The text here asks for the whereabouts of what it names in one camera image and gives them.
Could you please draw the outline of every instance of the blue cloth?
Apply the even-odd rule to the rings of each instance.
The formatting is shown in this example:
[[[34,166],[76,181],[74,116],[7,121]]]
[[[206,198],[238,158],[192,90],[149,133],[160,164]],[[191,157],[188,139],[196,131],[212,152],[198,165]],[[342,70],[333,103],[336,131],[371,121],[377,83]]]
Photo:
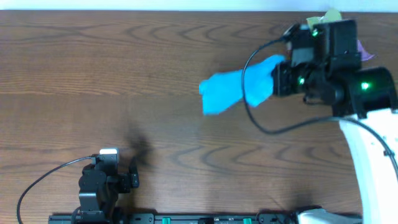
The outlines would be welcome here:
[[[285,60],[282,55],[273,55],[263,62],[246,69],[244,86],[248,103],[256,107],[272,95],[274,81],[271,71]],[[216,73],[199,85],[203,100],[203,114],[220,114],[242,97],[242,70]]]

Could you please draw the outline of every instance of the wood tabletop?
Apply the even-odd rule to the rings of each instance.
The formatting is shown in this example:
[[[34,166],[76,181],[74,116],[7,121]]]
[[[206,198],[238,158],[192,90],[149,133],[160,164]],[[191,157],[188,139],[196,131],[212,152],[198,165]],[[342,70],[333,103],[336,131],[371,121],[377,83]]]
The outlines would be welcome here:
[[[203,116],[199,83],[239,69],[260,44],[317,12],[0,11],[0,223],[54,167],[121,149],[141,186],[119,205],[162,213],[257,213],[317,204],[361,213],[353,162],[335,123],[265,136],[242,103]],[[343,14],[398,76],[398,15]],[[255,61],[284,52],[263,51]],[[302,96],[271,98],[254,114],[270,128],[330,114]],[[48,176],[22,202],[24,223],[77,206],[87,162]]]

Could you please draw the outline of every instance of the green light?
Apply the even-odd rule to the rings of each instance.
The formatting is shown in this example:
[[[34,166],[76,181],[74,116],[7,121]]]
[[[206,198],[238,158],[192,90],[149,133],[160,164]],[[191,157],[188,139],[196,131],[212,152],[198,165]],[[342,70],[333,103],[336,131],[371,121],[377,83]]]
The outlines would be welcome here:
[[[319,32],[318,32],[317,29],[315,29],[315,30],[312,31],[312,36],[313,36],[313,37],[316,37],[318,34],[319,34]]]
[[[298,78],[298,84],[303,85],[305,83],[305,79],[302,77]]]
[[[361,88],[362,90],[367,90],[371,85],[367,82],[362,82],[361,83]]]

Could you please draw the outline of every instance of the white wall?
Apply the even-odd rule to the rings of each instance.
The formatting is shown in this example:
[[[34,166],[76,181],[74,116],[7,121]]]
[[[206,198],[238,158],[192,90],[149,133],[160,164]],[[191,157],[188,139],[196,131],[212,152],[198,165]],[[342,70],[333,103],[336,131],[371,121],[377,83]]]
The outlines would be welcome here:
[[[398,12],[398,0],[0,0],[0,9]]]

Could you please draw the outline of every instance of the blue fabric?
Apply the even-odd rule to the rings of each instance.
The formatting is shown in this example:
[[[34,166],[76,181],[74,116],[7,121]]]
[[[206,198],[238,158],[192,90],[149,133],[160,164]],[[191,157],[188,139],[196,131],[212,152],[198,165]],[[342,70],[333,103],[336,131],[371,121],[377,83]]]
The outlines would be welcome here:
[[[244,85],[246,99],[251,106],[258,106],[272,95],[274,81],[271,71],[283,60],[284,56],[273,55],[246,69]],[[216,73],[200,83],[204,115],[220,114],[243,97],[241,76],[242,70]]]

